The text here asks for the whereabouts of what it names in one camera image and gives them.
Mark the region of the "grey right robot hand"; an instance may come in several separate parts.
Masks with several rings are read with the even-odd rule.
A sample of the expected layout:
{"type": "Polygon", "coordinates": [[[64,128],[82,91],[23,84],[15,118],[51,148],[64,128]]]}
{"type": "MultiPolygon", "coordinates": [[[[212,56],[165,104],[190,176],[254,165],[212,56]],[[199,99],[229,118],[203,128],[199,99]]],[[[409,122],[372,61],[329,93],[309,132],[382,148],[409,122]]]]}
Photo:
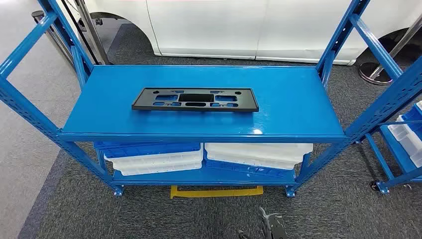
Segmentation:
{"type": "Polygon", "coordinates": [[[263,235],[265,239],[287,239],[287,233],[281,213],[267,214],[262,207],[259,207],[263,235]]]}

